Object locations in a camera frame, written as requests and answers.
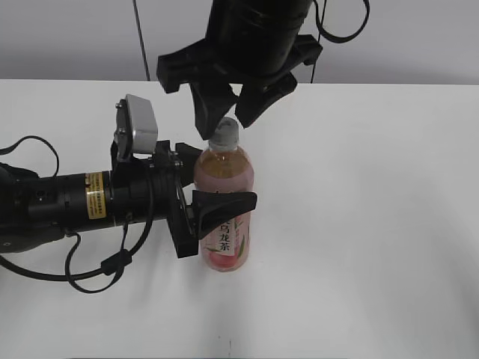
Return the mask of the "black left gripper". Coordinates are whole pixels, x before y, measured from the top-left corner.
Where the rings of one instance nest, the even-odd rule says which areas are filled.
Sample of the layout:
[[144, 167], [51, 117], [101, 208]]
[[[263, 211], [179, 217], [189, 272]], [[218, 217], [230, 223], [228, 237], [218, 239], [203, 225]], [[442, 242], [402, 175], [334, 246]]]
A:
[[167, 221], [177, 257], [185, 258], [198, 254], [198, 240], [221, 224], [256, 208], [257, 194], [254, 192], [194, 190], [194, 234], [183, 188], [193, 184], [195, 164], [203, 150], [186, 143], [177, 143], [171, 149], [170, 141], [164, 140], [156, 143], [155, 153], [146, 159], [132, 156], [128, 162], [119, 162], [115, 143], [112, 143], [110, 153], [110, 210], [116, 223], [145, 223], [143, 233], [129, 250], [132, 255], [146, 242], [155, 220]]

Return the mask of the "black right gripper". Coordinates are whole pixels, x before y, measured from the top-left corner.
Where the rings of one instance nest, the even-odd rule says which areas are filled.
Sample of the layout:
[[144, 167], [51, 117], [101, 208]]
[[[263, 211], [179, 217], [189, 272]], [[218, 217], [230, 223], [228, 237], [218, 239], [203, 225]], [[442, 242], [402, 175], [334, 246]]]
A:
[[[195, 127], [203, 140], [209, 140], [236, 103], [238, 121], [244, 129], [249, 128], [269, 107], [295, 91], [298, 82], [291, 70], [300, 64], [311, 66], [322, 50], [312, 35], [300, 34], [284, 64], [265, 74], [255, 72], [259, 57], [242, 68], [243, 62], [234, 64], [224, 59], [202, 39], [179, 51], [160, 55], [156, 76], [166, 93], [175, 93], [182, 84], [190, 83]], [[243, 84], [239, 99], [229, 83]]]

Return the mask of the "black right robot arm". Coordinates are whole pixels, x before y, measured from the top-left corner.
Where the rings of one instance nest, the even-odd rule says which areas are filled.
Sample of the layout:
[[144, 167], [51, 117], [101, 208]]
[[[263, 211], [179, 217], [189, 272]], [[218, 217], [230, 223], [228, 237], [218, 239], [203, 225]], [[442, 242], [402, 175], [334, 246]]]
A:
[[300, 34], [310, 1], [214, 1], [205, 37], [160, 55], [157, 78], [166, 93], [188, 84], [195, 127], [208, 140], [233, 108], [250, 127], [270, 106], [294, 92], [292, 74], [322, 52], [310, 34]]

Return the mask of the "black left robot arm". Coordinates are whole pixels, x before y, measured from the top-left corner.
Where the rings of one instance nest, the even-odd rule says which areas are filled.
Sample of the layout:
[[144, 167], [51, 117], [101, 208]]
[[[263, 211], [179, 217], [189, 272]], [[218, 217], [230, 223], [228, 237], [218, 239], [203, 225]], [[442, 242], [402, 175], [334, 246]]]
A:
[[112, 160], [110, 171], [39, 177], [1, 165], [1, 252], [19, 253], [81, 233], [136, 224], [168, 222], [179, 258], [198, 254], [200, 240], [221, 224], [255, 209], [254, 192], [194, 190], [185, 202], [201, 150], [159, 141], [146, 159]]

